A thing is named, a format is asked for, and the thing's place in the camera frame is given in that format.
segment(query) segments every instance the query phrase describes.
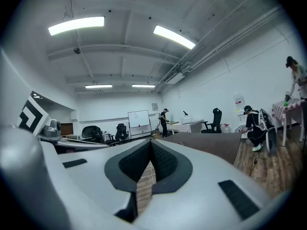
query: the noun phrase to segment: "whiteboard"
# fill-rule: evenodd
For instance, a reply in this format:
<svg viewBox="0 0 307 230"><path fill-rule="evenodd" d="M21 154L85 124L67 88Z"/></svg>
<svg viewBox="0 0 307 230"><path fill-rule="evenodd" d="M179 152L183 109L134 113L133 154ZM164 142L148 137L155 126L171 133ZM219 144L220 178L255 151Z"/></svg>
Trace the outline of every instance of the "whiteboard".
<svg viewBox="0 0 307 230"><path fill-rule="evenodd" d="M130 128L150 125L148 110L129 112L128 119L129 119Z"/></svg>

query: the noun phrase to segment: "white sneaker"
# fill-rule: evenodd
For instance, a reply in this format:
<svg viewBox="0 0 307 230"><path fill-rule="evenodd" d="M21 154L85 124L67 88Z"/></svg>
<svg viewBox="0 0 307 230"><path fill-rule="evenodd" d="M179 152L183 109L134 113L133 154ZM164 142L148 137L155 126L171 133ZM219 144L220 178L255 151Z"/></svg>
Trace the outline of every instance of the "white sneaker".
<svg viewBox="0 0 307 230"><path fill-rule="evenodd" d="M256 146L256 147L253 148L253 151L258 151L258 150L260 150L262 147L263 147L263 145L262 145L262 144L259 144L258 146Z"/></svg>

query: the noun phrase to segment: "wooden floor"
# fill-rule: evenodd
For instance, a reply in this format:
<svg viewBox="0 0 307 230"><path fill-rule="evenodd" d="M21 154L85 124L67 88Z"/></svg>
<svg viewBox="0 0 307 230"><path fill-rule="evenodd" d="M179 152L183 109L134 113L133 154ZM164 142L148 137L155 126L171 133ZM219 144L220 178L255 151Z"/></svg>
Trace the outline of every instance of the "wooden floor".
<svg viewBox="0 0 307 230"><path fill-rule="evenodd" d="M277 154L272 156L263 143L263 149L253 152L253 144L248 139L240 142L234 166L255 180L272 197L291 189L295 179L302 170L302 147L299 142L300 127L287 131L285 147L282 147L283 132L277 134ZM137 184L137 204L139 215L146 209L151 200L151 189L155 183L155 171L151 162L148 164Z"/></svg>

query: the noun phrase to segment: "person in black clothing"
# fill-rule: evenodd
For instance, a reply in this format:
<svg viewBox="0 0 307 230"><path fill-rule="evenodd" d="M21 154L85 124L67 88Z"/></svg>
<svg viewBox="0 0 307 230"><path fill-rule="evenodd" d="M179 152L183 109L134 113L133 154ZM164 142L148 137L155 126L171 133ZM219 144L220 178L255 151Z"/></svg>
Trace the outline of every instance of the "person in black clothing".
<svg viewBox="0 0 307 230"><path fill-rule="evenodd" d="M163 112L161 113L161 125L162 125L162 128L163 128L162 137L167 136L166 122L169 122L169 121L166 119L166 116L165 116L165 113L167 113L167 112L168 112L168 110L165 108L165 109L163 110Z"/></svg>
<svg viewBox="0 0 307 230"><path fill-rule="evenodd" d="M265 140L265 132L262 131L257 126L259 125L259 114L250 105L244 107L244 114L247 114L246 127L242 130L242 133L248 132L248 130L253 127L253 131L248 132L248 139L254 144L253 151L258 151L262 148L262 143Z"/></svg>

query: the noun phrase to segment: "black office chair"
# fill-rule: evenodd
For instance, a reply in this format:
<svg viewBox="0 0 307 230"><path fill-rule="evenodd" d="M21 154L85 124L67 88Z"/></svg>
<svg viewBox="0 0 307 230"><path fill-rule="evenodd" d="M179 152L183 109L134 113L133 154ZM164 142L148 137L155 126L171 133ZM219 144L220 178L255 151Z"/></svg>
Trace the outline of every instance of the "black office chair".
<svg viewBox="0 0 307 230"><path fill-rule="evenodd" d="M129 131L127 132L127 127L124 124L118 124L117 127L117 132L115 135L115 140L117 142L122 142L124 141L127 137L129 137Z"/></svg>
<svg viewBox="0 0 307 230"><path fill-rule="evenodd" d="M114 140L114 135L109 135L110 140L104 140L101 135L101 129L97 126L87 126L82 130L82 137L84 141L94 142L94 143L100 143L100 144L107 144L108 146L115 146L118 144Z"/></svg>
<svg viewBox="0 0 307 230"><path fill-rule="evenodd" d="M302 102L302 110L303 110L304 129L305 129L305 140L303 146L303 151L304 151L306 143L306 134L307 134L307 101Z"/></svg>
<svg viewBox="0 0 307 230"><path fill-rule="evenodd" d="M205 124L207 129L202 130L201 133L221 133L222 132L221 127L220 127L220 122L222 119L222 111L218 108L214 108L213 114L214 114L213 123L207 124L208 121L202 122Z"/></svg>

